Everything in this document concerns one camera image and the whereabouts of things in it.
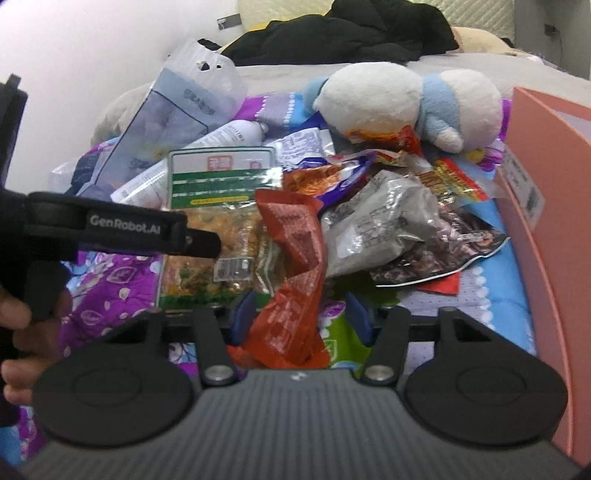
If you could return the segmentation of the person's left hand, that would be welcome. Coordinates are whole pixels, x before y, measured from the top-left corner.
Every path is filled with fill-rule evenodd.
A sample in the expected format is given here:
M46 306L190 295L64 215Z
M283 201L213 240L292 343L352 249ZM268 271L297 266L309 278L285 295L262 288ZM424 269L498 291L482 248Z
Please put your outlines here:
M53 308L54 316L32 323L29 307L1 290L1 326L14 331L13 345L25 353L24 358L8 359L1 364L3 396L10 404L30 406L35 383L61 358L58 345L61 320L69 315L71 307L71 294L65 289Z

